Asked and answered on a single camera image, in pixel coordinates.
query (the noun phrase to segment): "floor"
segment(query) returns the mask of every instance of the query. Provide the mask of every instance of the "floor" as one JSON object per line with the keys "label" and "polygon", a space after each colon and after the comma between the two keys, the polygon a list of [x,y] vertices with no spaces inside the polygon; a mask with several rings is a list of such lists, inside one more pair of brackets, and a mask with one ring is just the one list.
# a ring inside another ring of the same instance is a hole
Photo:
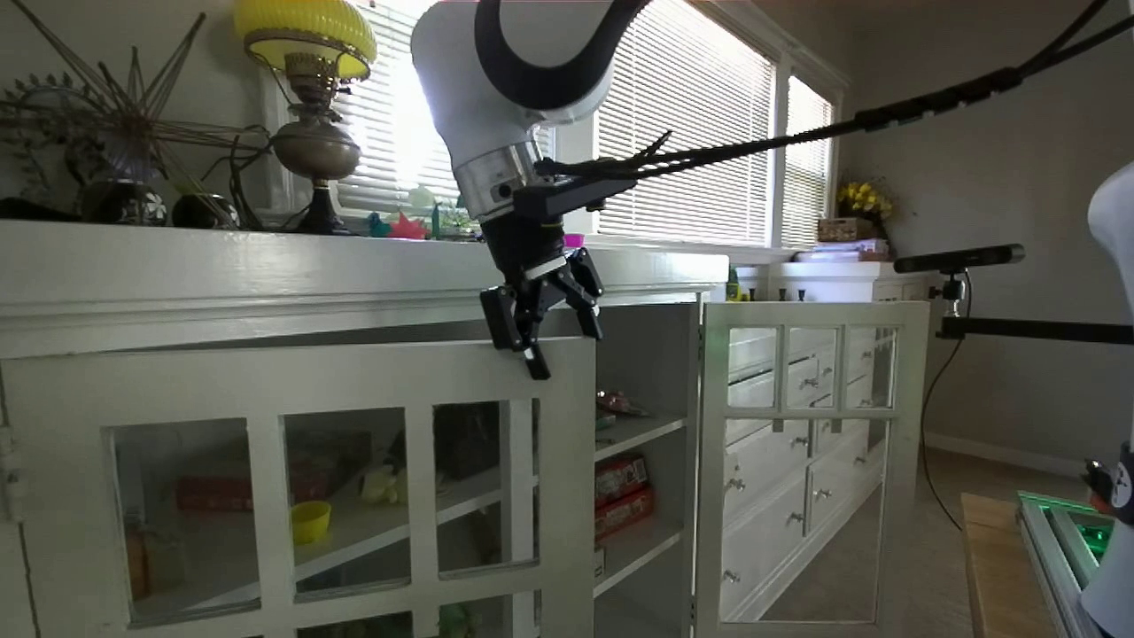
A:
{"label": "floor", "polygon": [[[927,473],[942,506],[960,519],[960,491],[1012,499],[1020,487],[1079,499],[1085,484],[1064,473],[1020,471],[955,452],[927,452]],[[871,603],[867,568],[876,560],[876,513],[867,503],[804,570],[804,578],[767,610],[767,615],[860,621]],[[909,519],[914,560],[906,562],[906,633],[969,638],[967,552],[964,536],[939,509],[923,473],[916,483],[916,513]]]}

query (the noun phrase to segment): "box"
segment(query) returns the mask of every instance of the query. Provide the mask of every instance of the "box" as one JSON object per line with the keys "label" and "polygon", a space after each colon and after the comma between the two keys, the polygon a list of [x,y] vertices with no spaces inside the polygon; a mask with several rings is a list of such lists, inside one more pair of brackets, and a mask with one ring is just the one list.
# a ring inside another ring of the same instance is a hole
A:
{"label": "box", "polygon": [[860,242],[860,237],[877,237],[877,228],[860,216],[819,219],[819,242]]}
{"label": "box", "polygon": [[602,506],[594,506],[594,537],[606,537],[642,518],[650,518],[650,509],[656,509],[650,484],[622,491],[620,499],[606,499]]}
{"label": "box", "polygon": [[642,452],[620,452],[594,467],[594,506],[620,499],[649,484],[649,463]]}

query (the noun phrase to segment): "white drawer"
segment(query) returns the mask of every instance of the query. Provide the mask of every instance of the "white drawer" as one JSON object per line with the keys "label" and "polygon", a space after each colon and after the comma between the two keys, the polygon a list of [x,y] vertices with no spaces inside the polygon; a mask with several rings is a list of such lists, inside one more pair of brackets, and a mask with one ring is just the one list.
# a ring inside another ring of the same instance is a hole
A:
{"label": "white drawer", "polygon": [[836,328],[786,328],[786,360],[816,356],[836,345]]}
{"label": "white drawer", "polygon": [[777,328],[731,328],[731,378],[777,366]]}
{"label": "white drawer", "polygon": [[[816,356],[786,366],[784,375],[784,408],[808,408],[819,394],[819,366]],[[731,381],[731,408],[772,408],[777,405],[777,371],[747,375]]]}
{"label": "white drawer", "polygon": [[732,445],[760,428],[772,428],[772,418],[727,418],[723,422],[723,445]]}
{"label": "white drawer", "polygon": [[843,425],[843,443],[812,463],[808,530],[854,513],[877,487],[877,463],[867,463],[867,428]]}
{"label": "white drawer", "polygon": [[812,458],[828,452],[843,438],[841,418],[812,418]]}
{"label": "white drawer", "polygon": [[808,463],[808,422],[784,422],[727,445],[723,463],[723,518],[758,509],[784,483]]}
{"label": "white drawer", "polygon": [[876,375],[857,375],[854,381],[847,381],[843,401],[847,401],[847,408],[871,408],[871,401],[876,401]]}
{"label": "white drawer", "polygon": [[876,371],[876,328],[854,328],[847,352],[847,381]]}
{"label": "white drawer", "polygon": [[804,471],[767,506],[752,509],[723,530],[720,547],[720,612],[744,621],[740,603],[760,588],[779,560],[804,543]]}

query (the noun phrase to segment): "white cabinet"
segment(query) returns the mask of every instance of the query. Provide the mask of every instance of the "white cabinet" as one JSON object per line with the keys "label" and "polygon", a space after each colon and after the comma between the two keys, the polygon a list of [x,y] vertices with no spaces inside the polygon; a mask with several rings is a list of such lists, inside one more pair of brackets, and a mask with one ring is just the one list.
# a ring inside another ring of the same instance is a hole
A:
{"label": "white cabinet", "polygon": [[933,274],[895,274],[888,261],[758,265],[758,293],[779,300],[921,300],[936,284]]}
{"label": "white cabinet", "polygon": [[[530,381],[478,332],[478,243],[15,222],[0,437],[26,497],[19,519],[0,503],[0,633],[777,633],[876,484],[860,626],[895,633],[923,309],[712,306],[727,259],[594,259],[606,339],[550,337]],[[645,415],[594,425],[594,385]],[[620,452],[656,506],[594,543],[594,463]],[[297,543],[302,499],[330,503],[323,543]]]}
{"label": "white cabinet", "polygon": [[903,633],[923,306],[710,306],[697,629]]}
{"label": "white cabinet", "polygon": [[544,353],[571,375],[489,345],[4,366],[37,633],[589,633],[594,353]]}

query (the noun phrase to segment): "white window frame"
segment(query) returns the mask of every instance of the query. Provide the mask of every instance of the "white window frame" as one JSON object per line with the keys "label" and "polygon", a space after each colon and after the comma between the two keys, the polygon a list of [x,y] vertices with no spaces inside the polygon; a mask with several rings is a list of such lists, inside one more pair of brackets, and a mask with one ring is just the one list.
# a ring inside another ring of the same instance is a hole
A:
{"label": "white window frame", "polygon": [[[697,8],[701,14],[710,14],[712,21],[727,24],[732,36],[740,36],[754,52],[760,52],[772,66],[777,66],[777,118],[772,118],[772,133],[786,131],[786,81],[801,79],[808,89],[816,89],[821,99],[832,102],[832,118],[841,119],[843,114],[843,86],[847,79],[828,66],[821,56],[816,56],[808,47],[801,47],[789,30],[784,30],[766,9],[752,8],[752,3],[714,3],[714,0],[687,0],[689,8]],[[288,99],[281,94],[281,89],[267,86],[267,122],[270,131],[277,131],[281,122],[288,122]],[[563,122],[552,131],[552,145],[557,145],[557,160],[563,163],[576,163],[576,160],[593,160],[597,147],[594,139],[594,118]],[[836,181],[836,166],[841,166],[841,142],[832,142],[832,155],[828,155],[828,176]],[[784,251],[784,176],[786,176],[786,153],[772,147],[772,170],[767,170],[767,243],[732,243],[744,251]],[[274,210],[302,210],[304,205],[304,181],[288,172],[282,166],[277,170],[277,176],[270,176],[270,200]],[[828,183],[825,193],[825,212],[832,210],[836,199],[836,183]],[[567,233],[589,233],[589,242],[610,242],[597,233],[602,228],[602,212],[571,212],[563,219]]]}
{"label": "white window frame", "polygon": [[[819,90],[821,99],[832,102],[832,119],[843,118],[843,86],[847,74],[836,70],[832,62],[825,62],[819,52],[812,52],[801,40],[793,40],[789,30],[784,30],[766,9],[758,9],[754,3],[720,3],[720,0],[687,0],[689,8],[697,8],[705,17],[720,21],[723,29],[731,29],[738,40],[744,40],[754,52],[760,52],[772,66],[777,66],[777,118],[772,118],[772,133],[786,133],[786,86],[789,79],[804,81],[812,90]],[[597,142],[594,142],[594,128],[589,128],[589,153],[594,155]],[[836,200],[836,172],[841,172],[841,142],[832,139],[828,145],[828,191],[825,191],[825,212],[832,212]],[[786,147],[772,147],[772,170],[767,170],[767,243],[710,243],[712,251],[789,251],[784,243],[784,183],[786,183]],[[602,216],[589,216],[589,219],[575,219],[567,230],[576,233],[593,233],[594,243],[620,243],[627,237],[602,237]]]}

